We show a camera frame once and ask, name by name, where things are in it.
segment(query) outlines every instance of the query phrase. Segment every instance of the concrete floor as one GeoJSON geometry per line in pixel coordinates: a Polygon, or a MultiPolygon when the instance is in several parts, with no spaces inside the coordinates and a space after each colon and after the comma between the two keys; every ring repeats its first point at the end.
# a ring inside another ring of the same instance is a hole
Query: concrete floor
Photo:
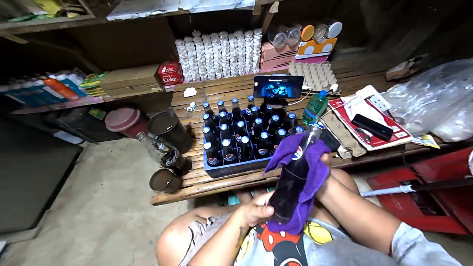
{"type": "MultiPolygon", "coordinates": [[[[155,266],[155,242],[162,230],[194,208],[193,200],[156,207],[149,204],[153,195],[149,178],[157,168],[136,140],[88,145],[38,237],[10,244],[0,265],[155,266]]],[[[360,191],[369,189],[364,179],[380,171],[366,169],[350,172],[360,191]]],[[[426,235],[463,265],[473,265],[472,238],[426,235]]]]}

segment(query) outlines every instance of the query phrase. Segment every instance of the egg tray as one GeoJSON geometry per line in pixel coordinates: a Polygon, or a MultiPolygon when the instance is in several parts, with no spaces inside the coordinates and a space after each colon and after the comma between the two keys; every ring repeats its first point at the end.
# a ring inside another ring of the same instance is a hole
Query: egg tray
{"type": "MultiPolygon", "coordinates": [[[[289,64],[289,74],[293,76],[303,76],[303,85],[314,88],[312,92],[317,92],[329,88],[337,83],[337,79],[331,70],[332,65],[329,63],[296,63],[289,64]]],[[[329,95],[340,95],[340,90],[329,95]]]]}

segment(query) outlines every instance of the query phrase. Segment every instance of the orange bottle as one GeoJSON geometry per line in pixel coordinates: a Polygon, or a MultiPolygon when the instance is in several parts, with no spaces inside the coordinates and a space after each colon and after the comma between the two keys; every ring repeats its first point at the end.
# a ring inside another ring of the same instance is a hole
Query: orange bottle
{"type": "Polygon", "coordinates": [[[79,95],[77,95],[74,91],[68,88],[66,85],[60,83],[58,80],[55,79],[45,79],[43,82],[50,87],[52,90],[56,91],[57,93],[64,96],[69,101],[75,101],[79,99],[79,95]]]}

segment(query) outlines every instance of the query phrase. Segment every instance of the green dish soap bottle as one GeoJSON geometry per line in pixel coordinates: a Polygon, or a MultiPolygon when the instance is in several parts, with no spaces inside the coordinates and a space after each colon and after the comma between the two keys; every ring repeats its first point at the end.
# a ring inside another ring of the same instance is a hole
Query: green dish soap bottle
{"type": "Polygon", "coordinates": [[[327,91],[322,90],[319,93],[312,95],[306,109],[304,110],[304,114],[302,115],[302,121],[305,124],[317,122],[322,113],[327,109],[327,105],[327,91]]]}

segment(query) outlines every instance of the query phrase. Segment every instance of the stacked plastic cups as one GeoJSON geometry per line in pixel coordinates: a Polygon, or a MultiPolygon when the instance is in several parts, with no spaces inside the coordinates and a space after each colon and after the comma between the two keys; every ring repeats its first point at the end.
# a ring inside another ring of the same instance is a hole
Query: stacked plastic cups
{"type": "Polygon", "coordinates": [[[245,31],[245,74],[252,72],[253,65],[253,31],[245,31]]]}
{"type": "Polygon", "coordinates": [[[215,69],[215,78],[221,79],[222,73],[222,50],[220,47],[220,36],[218,33],[210,34],[213,49],[213,68],[215,69]]]}
{"type": "Polygon", "coordinates": [[[231,77],[230,72],[230,47],[228,42],[228,32],[219,32],[220,47],[222,49],[222,73],[224,78],[231,77]]]}
{"type": "Polygon", "coordinates": [[[199,67],[197,66],[197,52],[195,51],[195,44],[191,37],[185,37],[185,49],[189,60],[189,71],[193,81],[200,81],[199,67]]]}
{"type": "Polygon", "coordinates": [[[241,30],[234,32],[234,35],[238,45],[238,75],[243,76],[245,74],[245,38],[241,30]]]}
{"type": "Polygon", "coordinates": [[[228,35],[228,50],[230,52],[230,75],[232,77],[238,76],[238,44],[235,34],[228,35]]]}
{"type": "Polygon", "coordinates": [[[258,73],[260,71],[260,55],[261,55],[261,38],[263,30],[261,28],[253,30],[253,62],[252,71],[258,73]]]}
{"type": "Polygon", "coordinates": [[[176,40],[174,42],[176,44],[177,54],[179,55],[179,63],[181,63],[182,67],[182,74],[184,75],[185,82],[192,82],[194,81],[189,66],[189,59],[187,57],[187,50],[185,48],[185,41],[184,40],[176,40]]]}
{"type": "Polygon", "coordinates": [[[202,34],[202,41],[205,48],[205,67],[207,68],[207,77],[210,80],[215,79],[215,69],[213,67],[213,48],[212,40],[209,34],[202,34]]]}
{"type": "Polygon", "coordinates": [[[200,31],[193,31],[192,35],[194,38],[192,40],[195,43],[195,51],[197,53],[197,67],[198,72],[201,77],[201,80],[207,80],[207,69],[205,67],[205,47],[204,42],[202,41],[201,32],[200,31]]]}

